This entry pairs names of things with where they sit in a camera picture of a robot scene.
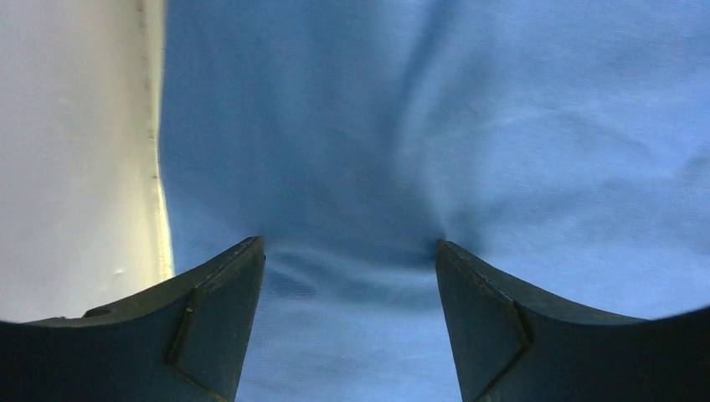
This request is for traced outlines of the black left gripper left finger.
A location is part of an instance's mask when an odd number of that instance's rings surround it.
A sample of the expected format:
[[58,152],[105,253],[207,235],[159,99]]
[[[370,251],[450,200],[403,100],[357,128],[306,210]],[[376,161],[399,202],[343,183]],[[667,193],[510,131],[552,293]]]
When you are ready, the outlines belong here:
[[82,317],[3,322],[2,400],[233,400],[264,267],[249,237]]

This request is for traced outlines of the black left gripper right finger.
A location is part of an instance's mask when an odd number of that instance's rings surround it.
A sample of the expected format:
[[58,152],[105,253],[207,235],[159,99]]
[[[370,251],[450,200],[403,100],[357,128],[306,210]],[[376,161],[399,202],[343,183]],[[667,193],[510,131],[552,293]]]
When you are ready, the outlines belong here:
[[435,271],[465,401],[706,401],[709,310],[645,320],[570,301],[449,241]]

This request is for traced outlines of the blue surgical drape cloth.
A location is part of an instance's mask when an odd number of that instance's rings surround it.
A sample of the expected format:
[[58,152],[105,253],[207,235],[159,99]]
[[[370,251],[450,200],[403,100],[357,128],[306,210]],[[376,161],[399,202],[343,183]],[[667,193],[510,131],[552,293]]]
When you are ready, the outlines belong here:
[[709,303],[706,1],[171,1],[176,266],[251,235],[240,401],[460,399],[438,240],[602,310]]

